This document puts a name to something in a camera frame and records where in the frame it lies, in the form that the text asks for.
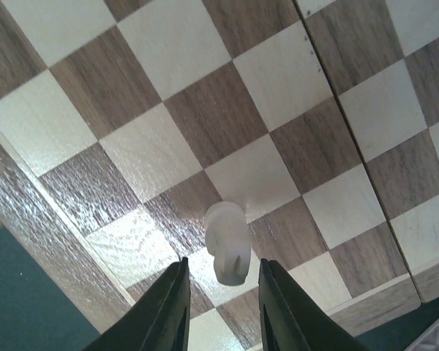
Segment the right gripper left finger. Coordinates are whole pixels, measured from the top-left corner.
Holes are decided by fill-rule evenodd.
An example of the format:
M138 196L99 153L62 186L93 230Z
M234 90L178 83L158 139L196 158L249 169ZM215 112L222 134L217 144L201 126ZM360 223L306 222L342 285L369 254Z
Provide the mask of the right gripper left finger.
M188 259L171 263L138 302L86 350L186 350L190 328Z

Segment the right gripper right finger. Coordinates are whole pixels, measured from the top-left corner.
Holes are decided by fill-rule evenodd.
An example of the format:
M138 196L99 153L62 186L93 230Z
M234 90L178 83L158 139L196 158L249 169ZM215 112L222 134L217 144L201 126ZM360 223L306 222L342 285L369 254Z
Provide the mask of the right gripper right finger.
M260 261L258 301L264 350L365 350L276 261Z

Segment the light chess piece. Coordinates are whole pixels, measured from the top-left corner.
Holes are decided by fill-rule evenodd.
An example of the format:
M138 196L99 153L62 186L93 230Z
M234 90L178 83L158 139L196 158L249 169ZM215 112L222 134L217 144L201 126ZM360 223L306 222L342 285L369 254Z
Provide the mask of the light chess piece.
M212 205L206 212L204 228L217 281L226 286L243 284L249 272L252 245L242 208L229 201Z

